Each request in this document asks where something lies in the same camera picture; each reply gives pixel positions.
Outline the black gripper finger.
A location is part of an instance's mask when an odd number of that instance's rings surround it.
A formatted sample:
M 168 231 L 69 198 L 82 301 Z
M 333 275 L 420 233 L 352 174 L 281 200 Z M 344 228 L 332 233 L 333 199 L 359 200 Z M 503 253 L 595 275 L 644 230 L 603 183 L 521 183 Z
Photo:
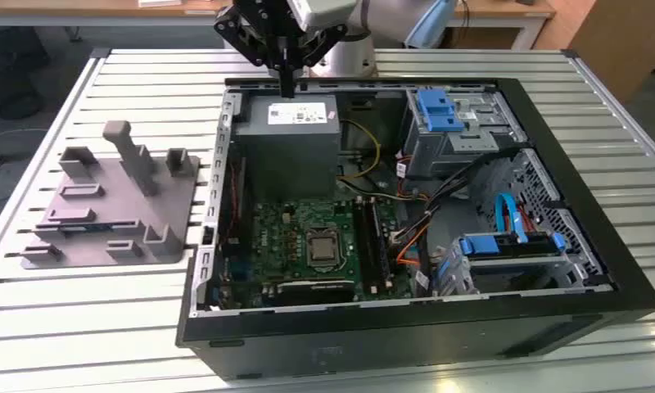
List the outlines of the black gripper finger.
M 285 96 L 294 97 L 296 79 L 304 67 L 312 67 L 324 57 L 346 33 L 345 24 L 318 30 L 308 38 L 308 34 L 293 34 L 285 38 Z
M 234 7 L 218 13 L 214 31 L 254 66 L 265 66 L 278 80 L 280 96 L 285 97 L 285 39 L 265 43 Z

